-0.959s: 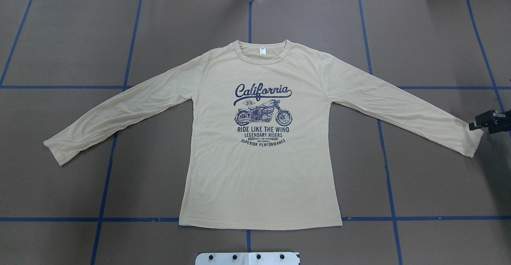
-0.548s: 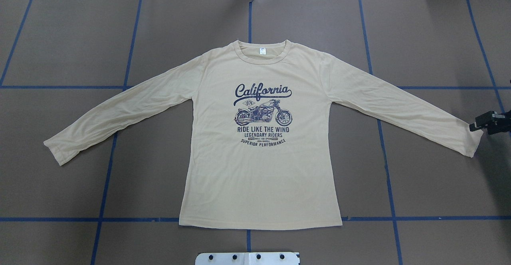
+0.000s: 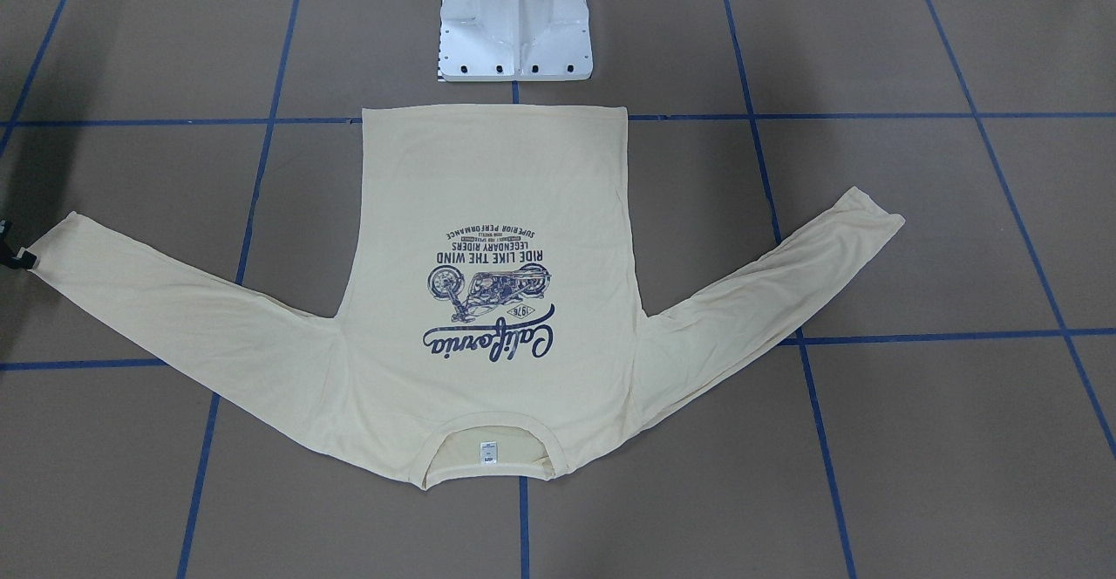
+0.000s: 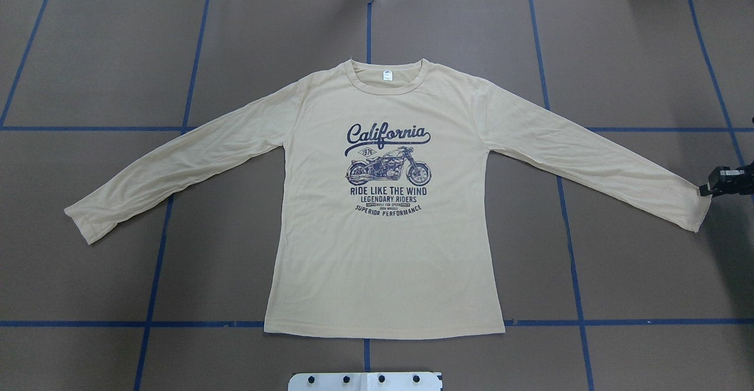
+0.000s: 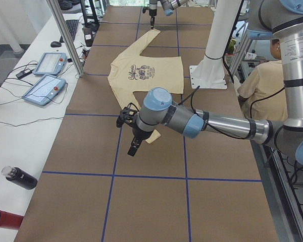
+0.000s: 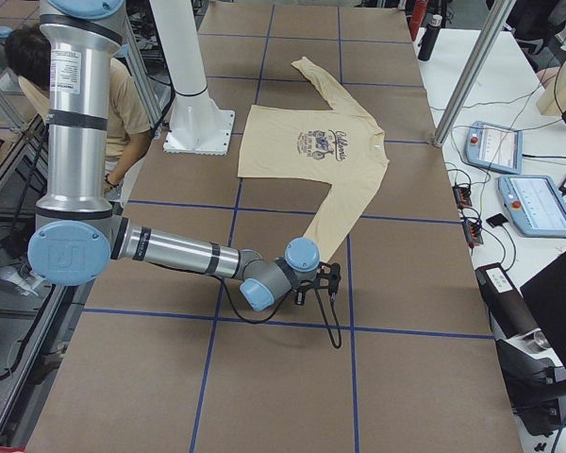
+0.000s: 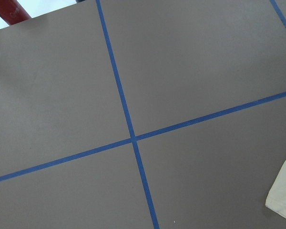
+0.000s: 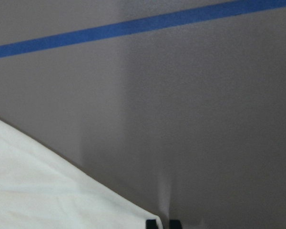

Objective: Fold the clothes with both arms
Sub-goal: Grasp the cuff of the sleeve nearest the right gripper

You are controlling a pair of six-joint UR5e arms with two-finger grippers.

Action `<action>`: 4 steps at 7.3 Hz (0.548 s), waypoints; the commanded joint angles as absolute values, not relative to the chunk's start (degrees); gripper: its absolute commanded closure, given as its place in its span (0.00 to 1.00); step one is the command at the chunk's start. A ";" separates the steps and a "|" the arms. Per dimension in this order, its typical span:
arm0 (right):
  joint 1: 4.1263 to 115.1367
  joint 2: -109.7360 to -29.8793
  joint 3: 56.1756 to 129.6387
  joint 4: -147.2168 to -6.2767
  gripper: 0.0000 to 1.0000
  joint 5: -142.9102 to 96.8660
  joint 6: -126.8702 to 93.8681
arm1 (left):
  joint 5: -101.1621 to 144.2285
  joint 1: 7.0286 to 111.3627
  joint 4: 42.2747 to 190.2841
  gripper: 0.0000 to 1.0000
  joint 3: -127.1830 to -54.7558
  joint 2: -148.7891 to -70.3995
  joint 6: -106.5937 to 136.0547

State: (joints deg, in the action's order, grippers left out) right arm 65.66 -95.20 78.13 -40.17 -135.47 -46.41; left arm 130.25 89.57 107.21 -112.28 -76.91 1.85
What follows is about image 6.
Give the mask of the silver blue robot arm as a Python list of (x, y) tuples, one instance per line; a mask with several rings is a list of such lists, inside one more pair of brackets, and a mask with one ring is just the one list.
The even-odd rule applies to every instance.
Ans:
[(36, 206), (27, 256), (47, 281), (77, 286), (110, 260), (130, 258), (199, 275), (237, 279), (253, 310), (295, 293), (303, 300), (320, 277), (317, 245), (295, 239), (282, 257), (238, 250), (137, 226), (104, 196), (109, 69), (125, 29), (122, 1), (44, 1), (40, 25), (51, 45), (48, 186)]

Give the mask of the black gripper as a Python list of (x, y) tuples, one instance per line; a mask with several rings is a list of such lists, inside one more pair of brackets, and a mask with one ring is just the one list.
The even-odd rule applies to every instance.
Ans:
[(295, 298), (294, 304), (295, 305), (305, 305), (308, 291), (311, 289), (309, 284), (301, 285), (295, 290)]

